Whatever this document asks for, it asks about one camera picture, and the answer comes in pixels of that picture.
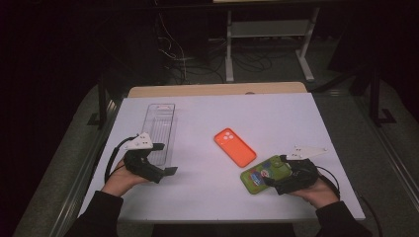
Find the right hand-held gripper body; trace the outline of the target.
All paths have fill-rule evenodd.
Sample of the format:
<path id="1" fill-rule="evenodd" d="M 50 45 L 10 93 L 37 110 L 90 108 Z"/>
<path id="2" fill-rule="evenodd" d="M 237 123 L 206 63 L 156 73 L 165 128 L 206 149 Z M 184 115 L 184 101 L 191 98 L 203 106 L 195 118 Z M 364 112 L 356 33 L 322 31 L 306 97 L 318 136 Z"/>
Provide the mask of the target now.
<path id="1" fill-rule="evenodd" d="M 284 195 L 311 187 L 319 178 L 319 172 L 311 158 L 327 152 L 327 148 L 296 145 L 293 152 L 287 155 L 287 164 L 292 173 L 287 178 L 276 181 L 274 188 L 277 193 Z"/>

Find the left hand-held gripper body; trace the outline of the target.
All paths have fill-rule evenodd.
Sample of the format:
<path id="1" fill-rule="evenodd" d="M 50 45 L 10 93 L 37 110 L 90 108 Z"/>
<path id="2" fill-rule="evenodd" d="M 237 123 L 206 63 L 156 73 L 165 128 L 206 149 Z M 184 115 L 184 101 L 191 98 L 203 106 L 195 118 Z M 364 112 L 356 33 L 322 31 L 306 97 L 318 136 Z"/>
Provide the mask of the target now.
<path id="1" fill-rule="evenodd" d="M 133 174 L 158 184 L 164 177 L 164 171 L 148 161 L 152 148 L 150 135 L 143 132 L 125 146 L 124 162 Z"/>

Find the green snack packet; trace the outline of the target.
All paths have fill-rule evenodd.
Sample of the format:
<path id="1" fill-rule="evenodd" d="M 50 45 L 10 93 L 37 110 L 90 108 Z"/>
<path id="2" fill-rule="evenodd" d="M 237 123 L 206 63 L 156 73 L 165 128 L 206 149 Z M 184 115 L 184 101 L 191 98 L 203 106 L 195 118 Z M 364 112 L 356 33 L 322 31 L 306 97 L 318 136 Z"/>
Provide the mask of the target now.
<path id="1" fill-rule="evenodd" d="M 278 181 L 287 178 L 291 173 L 291 167 L 281 156 L 275 155 L 242 172 L 240 180 L 251 195 L 257 195 L 268 188 L 265 178 Z"/>

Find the clear plastic tray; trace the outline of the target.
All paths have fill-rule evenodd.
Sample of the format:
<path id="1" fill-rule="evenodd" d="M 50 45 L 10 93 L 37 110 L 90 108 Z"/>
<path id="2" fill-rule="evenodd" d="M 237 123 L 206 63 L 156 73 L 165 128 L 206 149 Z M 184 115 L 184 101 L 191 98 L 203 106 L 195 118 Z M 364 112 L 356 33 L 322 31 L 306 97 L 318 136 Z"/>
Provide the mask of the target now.
<path id="1" fill-rule="evenodd" d="M 164 145 L 161 150 L 152 151 L 148 156 L 150 163 L 158 167 L 164 167 L 168 160 L 174 113 L 174 104 L 150 104 L 147 108 L 142 132 L 148 133 L 153 143 Z"/>

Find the orange phone case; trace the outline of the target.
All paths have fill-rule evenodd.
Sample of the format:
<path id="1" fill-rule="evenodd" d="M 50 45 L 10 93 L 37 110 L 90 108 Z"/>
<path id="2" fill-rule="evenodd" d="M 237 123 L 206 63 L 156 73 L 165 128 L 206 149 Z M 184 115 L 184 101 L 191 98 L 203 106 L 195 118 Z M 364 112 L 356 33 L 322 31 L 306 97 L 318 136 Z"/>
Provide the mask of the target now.
<path id="1" fill-rule="evenodd" d="M 257 157 L 256 152 L 229 127 L 217 133 L 213 140 L 240 168 L 246 167 Z"/>

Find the person's left hand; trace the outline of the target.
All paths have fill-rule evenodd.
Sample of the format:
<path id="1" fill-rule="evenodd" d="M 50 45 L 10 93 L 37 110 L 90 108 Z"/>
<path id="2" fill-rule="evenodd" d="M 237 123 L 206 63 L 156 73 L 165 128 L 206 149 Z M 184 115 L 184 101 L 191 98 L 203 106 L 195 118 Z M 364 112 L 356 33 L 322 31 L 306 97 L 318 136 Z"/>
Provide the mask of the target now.
<path id="1" fill-rule="evenodd" d="M 143 183 L 147 183 L 147 180 L 130 172 L 121 160 L 101 191 L 114 197 L 122 197 L 131 188 Z"/>

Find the person's right hand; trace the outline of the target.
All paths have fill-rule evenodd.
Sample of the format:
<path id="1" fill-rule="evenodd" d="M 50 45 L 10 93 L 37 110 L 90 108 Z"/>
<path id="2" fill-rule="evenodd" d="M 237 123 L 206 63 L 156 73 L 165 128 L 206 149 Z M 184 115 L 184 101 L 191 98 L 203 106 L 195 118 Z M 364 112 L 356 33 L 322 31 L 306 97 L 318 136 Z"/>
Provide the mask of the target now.
<path id="1" fill-rule="evenodd" d="M 322 208 L 339 200 L 327 184 L 320 179 L 307 189 L 292 192 L 292 196 L 303 198 L 316 209 Z"/>

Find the black metal stand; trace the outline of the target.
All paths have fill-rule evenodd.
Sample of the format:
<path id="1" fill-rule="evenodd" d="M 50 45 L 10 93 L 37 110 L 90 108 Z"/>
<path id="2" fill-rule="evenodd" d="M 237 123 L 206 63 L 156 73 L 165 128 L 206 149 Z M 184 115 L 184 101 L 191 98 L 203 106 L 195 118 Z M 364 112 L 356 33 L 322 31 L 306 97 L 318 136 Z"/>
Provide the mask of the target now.
<path id="1" fill-rule="evenodd" d="M 107 90 L 105 86 L 104 76 L 98 79 L 98 111 L 90 115 L 87 122 L 88 125 L 96 125 L 98 129 L 102 129 L 107 120 Z"/>
<path id="2" fill-rule="evenodd" d="M 396 123 L 395 118 L 388 109 L 379 107 L 380 77 L 377 69 L 373 70 L 373 77 L 370 84 L 370 118 L 377 127 L 387 123 Z"/>

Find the light wooden table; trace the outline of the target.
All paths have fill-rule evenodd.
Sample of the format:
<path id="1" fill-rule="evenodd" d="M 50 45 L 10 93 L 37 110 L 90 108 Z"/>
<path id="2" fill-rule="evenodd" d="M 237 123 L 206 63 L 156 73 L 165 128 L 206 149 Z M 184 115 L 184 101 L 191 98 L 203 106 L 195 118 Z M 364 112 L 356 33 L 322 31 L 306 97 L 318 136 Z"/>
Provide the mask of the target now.
<path id="1" fill-rule="evenodd" d="M 155 98 L 306 92 L 301 82 L 269 82 L 133 87 L 127 96 L 129 98 Z"/>

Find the white metal desk frame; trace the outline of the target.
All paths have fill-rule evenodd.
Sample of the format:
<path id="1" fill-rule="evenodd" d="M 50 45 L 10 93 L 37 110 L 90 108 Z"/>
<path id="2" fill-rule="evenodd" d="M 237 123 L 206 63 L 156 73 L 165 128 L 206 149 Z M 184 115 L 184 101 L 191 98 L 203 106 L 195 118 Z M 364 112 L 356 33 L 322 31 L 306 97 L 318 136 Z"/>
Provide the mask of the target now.
<path id="1" fill-rule="evenodd" d="M 313 82 L 314 76 L 306 61 L 305 55 L 316 25 L 319 8 L 313 8 L 308 19 L 304 20 L 276 20 L 276 21 L 250 21 L 234 22 L 232 13 L 227 13 L 226 24 L 226 56 L 225 80 L 234 81 L 233 64 L 231 57 L 231 42 L 233 39 L 264 38 L 264 37 L 303 37 L 302 45 L 295 51 L 301 71 L 307 82 Z"/>

